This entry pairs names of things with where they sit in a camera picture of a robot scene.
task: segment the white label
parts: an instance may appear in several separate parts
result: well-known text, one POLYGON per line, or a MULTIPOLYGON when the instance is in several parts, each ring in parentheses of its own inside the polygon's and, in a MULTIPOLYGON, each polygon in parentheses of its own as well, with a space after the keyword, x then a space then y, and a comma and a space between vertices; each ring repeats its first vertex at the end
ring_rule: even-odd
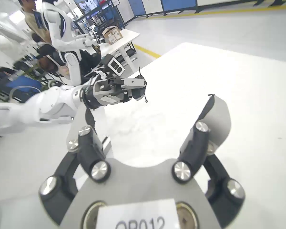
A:
POLYGON ((111 2, 112 2, 112 4, 113 4, 114 6, 117 6, 117 5, 120 4, 120 1, 119 1, 119 0, 111 0, 111 2))
POLYGON ((174 199, 101 207, 96 229, 180 229, 174 199))
POLYGON ((119 31, 117 29, 114 29, 112 33, 114 34, 117 40, 121 38, 121 35, 119 34, 119 31))
POLYGON ((109 40, 110 43, 115 43, 117 41, 116 38, 113 35, 108 37, 108 40, 109 40))

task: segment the white humanoid robot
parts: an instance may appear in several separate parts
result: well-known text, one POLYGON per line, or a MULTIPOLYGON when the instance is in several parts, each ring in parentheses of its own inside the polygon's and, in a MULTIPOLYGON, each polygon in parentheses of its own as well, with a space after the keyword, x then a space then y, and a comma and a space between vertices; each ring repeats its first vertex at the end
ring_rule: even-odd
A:
POLYGON ((59 51, 60 59, 69 68, 71 85, 81 85, 79 62, 83 59, 82 49, 92 49, 92 45, 97 45, 97 42, 88 34, 72 36, 72 19, 54 5, 58 0, 42 1, 42 24, 50 32, 52 45, 59 51))

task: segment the white table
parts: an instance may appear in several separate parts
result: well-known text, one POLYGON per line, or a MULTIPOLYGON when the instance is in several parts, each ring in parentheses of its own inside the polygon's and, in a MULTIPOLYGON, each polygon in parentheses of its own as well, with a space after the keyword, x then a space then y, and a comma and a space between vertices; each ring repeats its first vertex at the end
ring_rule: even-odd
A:
MULTIPOLYGON (((207 94, 216 94, 232 123, 216 155, 246 191, 230 228, 286 228, 286 62, 184 43, 141 73, 148 103, 105 107, 114 157, 138 167, 177 158, 207 94)), ((195 178, 205 191, 205 170, 195 178)))
POLYGON ((140 34, 134 31, 130 31, 128 29, 121 30, 122 38, 116 41, 113 45, 109 45, 108 43, 100 44, 101 48, 101 55, 102 57, 106 56, 107 54, 114 54, 116 51, 120 51, 121 55, 123 56, 124 60, 130 66, 131 70, 135 72, 134 65, 132 64, 132 60, 127 55, 124 46, 133 41, 136 37, 140 34))

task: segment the table leg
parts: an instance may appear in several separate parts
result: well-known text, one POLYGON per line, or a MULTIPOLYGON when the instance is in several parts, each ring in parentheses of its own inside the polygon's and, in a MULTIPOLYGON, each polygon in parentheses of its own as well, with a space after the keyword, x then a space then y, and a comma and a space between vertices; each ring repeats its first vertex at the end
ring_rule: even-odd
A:
POLYGON ((121 48, 119 49, 119 51, 120 51, 122 57, 124 58, 124 60, 126 61, 126 63, 130 66, 131 70, 132 70, 133 72, 136 72, 135 67, 134 67, 133 63, 131 62, 130 57, 127 55, 127 53, 126 53, 124 47, 121 47, 121 48))

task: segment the yellow floor line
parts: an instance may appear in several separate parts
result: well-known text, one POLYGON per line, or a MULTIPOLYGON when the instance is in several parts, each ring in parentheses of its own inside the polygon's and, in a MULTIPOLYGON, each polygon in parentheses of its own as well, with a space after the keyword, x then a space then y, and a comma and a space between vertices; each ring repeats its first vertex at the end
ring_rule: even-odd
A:
POLYGON ((143 47, 141 47, 141 46, 139 46, 139 45, 134 45, 134 47, 137 48, 138 50, 143 51, 144 53, 146 53, 146 54, 148 54, 148 55, 154 57, 154 58, 159 58, 159 57, 161 57, 161 55, 159 55, 159 54, 157 54, 157 53, 154 53, 154 52, 152 52, 152 51, 150 51, 150 50, 147 50, 147 49, 145 49, 145 48, 143 48, 143 47))
POLYGON ((178 15, 167 15, 163 16, 150 16, 145 19, 154 19, 154 18, 171 18, 171 17, 183 17, 183 16, 204 16, 204 15, 218 15, 218 14, 230 14, 230 13, 243 13, 243 12, 257 12, 257 11, 269 11, 269 10, 286 10, 286 6, 272 6, 266 8, 250 8, 250 9, 241 9, 241 10, 222 10, 222 11, 209 11, 209 12, 200 12, 197 14, 178 14, 178 15))

